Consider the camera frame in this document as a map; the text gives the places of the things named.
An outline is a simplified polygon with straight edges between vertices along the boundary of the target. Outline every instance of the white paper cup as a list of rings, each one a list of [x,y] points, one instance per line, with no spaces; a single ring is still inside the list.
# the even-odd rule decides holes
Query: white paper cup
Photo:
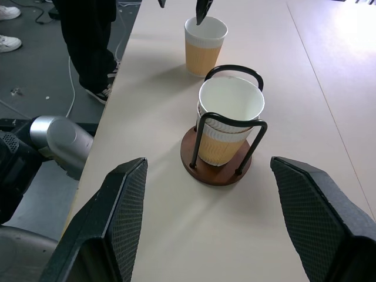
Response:
[[[184,25],[186,38],[187,70],[200,77],[216,65],[227,26],[219,19],[207,16],[201,25],[196,24],[196,17],[186,21]]]
[[[197,109],[197,128],[199,128],[200,113]],[[199,149],[199,157],[212,166],[222,166],[228,163],[246,141],[252,128],[241,133],[225,133],[218,131],[205,123]]]
[[[200,115],[218,113],[229,119],[249,121],[258,119],[264,109],[262,92],[251,82],[234,76],[210,78],[199,92]],[[249,128],[229,126],[213,119],[206,123],[213,129],[226,133],[239,133]]]

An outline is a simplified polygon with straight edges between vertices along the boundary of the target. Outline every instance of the wooden base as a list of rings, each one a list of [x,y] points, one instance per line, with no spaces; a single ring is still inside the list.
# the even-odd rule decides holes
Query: wooden base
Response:
[[[250,148],[248,141],[243,143],[235,156],[228,163],[222,166],[212,166],[198,157],[196,167],[192,169],[189,164],[192,161],[193,149],[197,135],[193,129],[194,127],[184,135],[180,147],[180,157],[182,158],[184,167],[190,175],[200,182],[215,186],[230,185],[243,178],[251,166],[252,158],[250,158],[247,162],[241,175],[235,174],[235,170],[239,167],[241,161],[244,159]]]

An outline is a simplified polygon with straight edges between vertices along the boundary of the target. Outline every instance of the sneaker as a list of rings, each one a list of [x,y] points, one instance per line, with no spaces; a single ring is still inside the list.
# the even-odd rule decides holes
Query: sneaker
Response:
[[[116,68],[107,75],[108,78],[114,78],[116,76],[116,74],[118,73],[117,71],[119,70],[119,67],[120,67],[120,63],[121,63],[120,60],[116,61]]]
[[[21,40],[16,37],[8,37],[0,35],[0,53],[10,52],[20,48]]]
[[[111,88],[112,88],[112,84],[108,84],[107,88],[105,90],[103,90],[101,93],[93,93],[90,90],[87,90],[87,89],[85,89],[85,90],[88,94],[90,94],[95,99],[97,99],[100,103],[105,105],[107,103],[108,97],[111,94]]]
[[[6,19],[15,19],[21,14],[21,11],[16,7],[0,6],[0,21]]]

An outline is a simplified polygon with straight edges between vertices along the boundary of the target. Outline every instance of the metal handle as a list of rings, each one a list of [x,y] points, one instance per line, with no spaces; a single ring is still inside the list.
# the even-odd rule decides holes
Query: metal handle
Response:
[[[266,130],[268,129],[268,124],[261,119],[242,121],[242,120],[229,119],[229,118],[224,117],[224,116],[222,116],[218,113],[213,113],[213,112],[203,114],[202,117],[200,118],[199,128],[197,129],[196,143],[194,144],[192,161],[189,164],[189,166],[192,169],[194,169],[196,167],[196,161],[197,161],[197,156],[199,155],[199,148],[200,148],[200,144],[201,144],[202,134],[204,132],[205,121],[207,119],[214,119],[218,122],[222,122],[224,124],[227,124],[227,125],[230,125],[230,126],[236,126],[236,127],[261,126],[261,129],[260,129],[259,133],[257,134],[255,140],[253,141],[252,145],[250,146],[246,156],[244,157],[240,166],[235,170],[236,174],[241,175],[242,172],[243,172],[243,168],[245,167],[248,160],[251,158],[253,152],[256,150],[260,141],[264,137]]]
[[[205,77],[205,81],[212,78],[213,75],[215,75],[218,72],[222,71],[238,71],[238,72],[244,72],[248,73],[249,75],[256,78],[258,83],[258,88],[263,91],[264,89],[264,80],[256,71],[247,68],[246,66],[239,66],[239,65],[222,65],[222,66],[216,66],[214,69],[212,69],[210,72],[207,73]]]

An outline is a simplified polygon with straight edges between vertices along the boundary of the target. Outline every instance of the stacked paper cups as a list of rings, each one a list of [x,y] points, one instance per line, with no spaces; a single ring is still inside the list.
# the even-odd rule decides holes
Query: stacked paper cups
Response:
[[[237,77],[211,78],[202,85],[197,104],[197,125],[204,113],[214,112],[234,120],[258,119],[264,109],[264,96],[251,82]],[[207,119],[199,157],[213,166],[229,162],[252,128],[229,126]]]

